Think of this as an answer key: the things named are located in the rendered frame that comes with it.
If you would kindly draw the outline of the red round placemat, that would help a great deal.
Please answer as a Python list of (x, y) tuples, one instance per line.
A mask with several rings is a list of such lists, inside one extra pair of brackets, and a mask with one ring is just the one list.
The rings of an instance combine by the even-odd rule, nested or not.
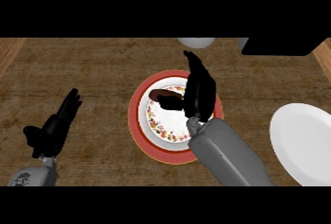
[(136, 142), (143, 153), (156, 161), (170, 165), (183, 165), (196, 160), (192, 150), (170, 151), (159, 148), (151, 143), (148, 138), (143, 136), (140, 125), (139, 125), (139, 100), (142, 97), (142, 91), (148, 88), (153, 81), (159, 81), (170, 77), (189, 77), (189, 72), (183, 70), (165, 70), (155, 73), (140, 84), (130, 98), (128, 103), (128, 131), (131, 138)]

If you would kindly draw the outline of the white floral-rimmed plate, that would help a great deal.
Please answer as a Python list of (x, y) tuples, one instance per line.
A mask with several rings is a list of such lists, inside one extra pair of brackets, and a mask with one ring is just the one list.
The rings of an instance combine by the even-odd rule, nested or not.
[(187, 117), (183, 111), (165, 110), (149, 98), (153, 89), (165, 89), (183, 95), (187, 79), (182, 77), (164, 78), (153, 81), (142, 91), (139, 98), (139, 127), (149, 142), (165, 151), (189, 149), (190, 134), (186, 128)]

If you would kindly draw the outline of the brown sweet potato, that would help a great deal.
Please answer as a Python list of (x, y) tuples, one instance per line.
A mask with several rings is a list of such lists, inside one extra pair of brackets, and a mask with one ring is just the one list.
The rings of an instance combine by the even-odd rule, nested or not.
[(180, 100), (183, 99), (182, 94), (176, 93), (174, 91), (170, 91), (167, 89), (152, 89), (149, 91), (149, 98), (156, 102), (158, 96), (176, 96)]

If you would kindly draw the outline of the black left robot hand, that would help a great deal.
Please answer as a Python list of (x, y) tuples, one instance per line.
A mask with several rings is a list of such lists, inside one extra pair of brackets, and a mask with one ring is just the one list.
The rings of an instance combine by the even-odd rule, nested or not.
[(57, 112), (47, 118), (43, 127), (23, 127), (26, 145), (34, 149), (32, 158), (52, 158), (62, 151), (80, 105), (78, 90), (72, 88)]

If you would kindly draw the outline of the plain white plate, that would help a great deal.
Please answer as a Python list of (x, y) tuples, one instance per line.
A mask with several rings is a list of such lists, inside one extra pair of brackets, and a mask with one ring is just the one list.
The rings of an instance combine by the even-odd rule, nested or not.
[(273, 153), (301, 186), (331, 186), (331, 115), (304, 103), (273, 113), (269, 127)]

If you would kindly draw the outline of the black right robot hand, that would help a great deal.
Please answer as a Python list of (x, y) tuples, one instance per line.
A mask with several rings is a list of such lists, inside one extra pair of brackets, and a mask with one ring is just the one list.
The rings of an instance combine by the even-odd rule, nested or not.
[(216, 81), (202, 65), (198, 56), (185, 51), (189, 61), (189, 77), (183, 99), (176, 96), (158, 96), (159, 107), (165, 110), (183, 111), (187, 118), (196, 117), (205, 123), (211, 117), (216, 102)]

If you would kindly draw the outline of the black appliance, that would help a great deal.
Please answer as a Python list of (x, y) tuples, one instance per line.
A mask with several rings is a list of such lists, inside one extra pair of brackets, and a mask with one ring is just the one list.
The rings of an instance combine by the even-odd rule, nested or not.
[(313, 38), (238, 38), (242, 55), (306, 56), (326, 40)]

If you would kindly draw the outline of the white round bowl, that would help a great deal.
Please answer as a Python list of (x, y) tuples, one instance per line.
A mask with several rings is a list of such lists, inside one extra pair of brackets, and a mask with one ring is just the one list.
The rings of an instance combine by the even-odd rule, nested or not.
[(179, 41), (189, 48), (202, 49), (213, 44), (214, 38), (179, 38)]

